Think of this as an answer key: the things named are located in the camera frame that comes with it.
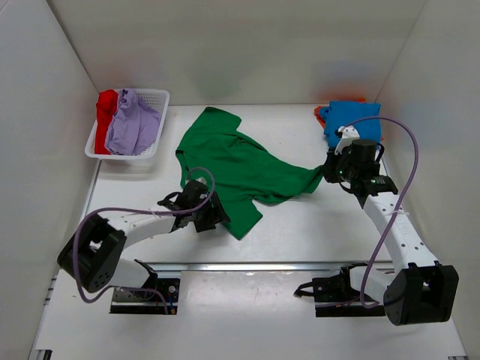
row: blue cloth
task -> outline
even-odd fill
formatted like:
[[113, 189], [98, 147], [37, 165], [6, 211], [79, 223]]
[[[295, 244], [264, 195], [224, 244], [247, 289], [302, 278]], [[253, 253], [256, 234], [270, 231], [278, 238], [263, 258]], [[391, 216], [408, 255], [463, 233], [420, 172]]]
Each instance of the blue cloth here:
[[[380, 112], [379, 103], [359, 103], [356, 101], [330, 101], [330, 106], [320, 109], [319, 114], [325, 122], [323, 133], [327, 137], [328, 147], [337, 146], [340, 139], [335, 131], [356, 119], [367, 116], [377, 116]], [[382, 139], [380, 120], [373, 118], [353, 125], [361, 139], [373, 140], [378, 143]]]

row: white plastic basket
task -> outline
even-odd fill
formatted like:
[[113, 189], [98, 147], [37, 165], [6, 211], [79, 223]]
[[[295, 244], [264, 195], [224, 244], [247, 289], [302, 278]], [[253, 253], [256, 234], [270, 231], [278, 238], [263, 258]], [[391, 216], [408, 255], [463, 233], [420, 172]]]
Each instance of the white plastic basket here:
[[153, 88], [135, 88], [136, 93], [154, 110], [161, 114], [160, 127], [158, 128], [157, 139], [148, 148], [138, 155], [117, 155], [117, 154], [95, 154], [95, 134], [97, 133], [97, 120], [93, 124], [90, 136], [85, 145], [85, 155], [90, 158], [106, 159], [106, 160], [145, 160], [151, 158], [157, 152], [160, 135], [165, 124], [165, 115], [167, 114], [168, 101], [170, 94], [165, 90], [154, 90]]

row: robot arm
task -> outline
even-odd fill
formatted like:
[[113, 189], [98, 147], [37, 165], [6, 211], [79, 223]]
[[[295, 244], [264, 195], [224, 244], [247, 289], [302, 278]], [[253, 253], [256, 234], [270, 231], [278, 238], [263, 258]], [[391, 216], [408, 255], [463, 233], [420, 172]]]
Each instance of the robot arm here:
[[[380, 233], [390, 221], [398, 202], [398, 190], [386, 175], [380, 175], [380, 158], [374, 141], [359, 139], [354, 127], [341, 127], [340, 142], [327, 153], [325, 180], [348, 182], [342, 188], [358, 199]], [[385, 246], [394, 265], [395, 277], [372, 269], [365, 294], [383, 304], [395, 325], [447, 321], [452, 312], [458, 274], [452, 265], [441, 265], [427, 249], [410, 219], [400, 207]], [[349, 285], [360, 291], [365, 266], [349, 269]]]
[[[91, 216], [79, 237], [79, 273], [82, 287], [96, 293], [106, 286], [148, 289], [155, 284], [157, 275], [139, 260], [120, 259], [125, 248], [151, 238], [195, 224], [196, 231], [215, 228], [215, 224], [230, 222], [217, 194], [198, 211], [183, 215], [158, 216], [153, 212], [187, 210], [200, 205], [208, 188], [202, 182], [189, 181], [182, 193], [171, 193], [151, 208], [152, 214], [127, 214], [104, 218]], [[58, 264], [74, 277], [73, 243], [70, 239], [58, 256]]]

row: green cloth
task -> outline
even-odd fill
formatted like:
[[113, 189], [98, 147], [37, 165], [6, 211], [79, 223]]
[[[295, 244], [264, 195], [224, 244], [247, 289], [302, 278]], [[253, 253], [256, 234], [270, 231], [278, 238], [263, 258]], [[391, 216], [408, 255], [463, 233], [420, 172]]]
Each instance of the green cloth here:
[[[253, 199], [279, 204], [301, 193], [313, 193], [322, 179], [321, 166], [309, 170], [278, 160], [258, 142], [239, 133], [240, 122], [236, 115], [207, 107], [176, 150], [182, 187], [189, 169], [204, 167], [211, 171], [215, 190], [231, 220], [225, 227], [237, 239], [262, 218]], [[193, 174], [194, 179], [200, 176], [210, 187], [206, 174]]]

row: purple cloth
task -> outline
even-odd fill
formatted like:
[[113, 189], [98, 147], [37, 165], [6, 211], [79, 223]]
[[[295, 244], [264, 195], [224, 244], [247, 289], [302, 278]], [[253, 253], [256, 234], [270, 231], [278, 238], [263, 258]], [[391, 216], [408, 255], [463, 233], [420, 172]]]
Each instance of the purple cloth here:
[[118, 93], [118, 106], [105, 137], [105, 148], [112, 154], [139, 155], [156, 139], [161, 115], [137, 95], [124, 88]]

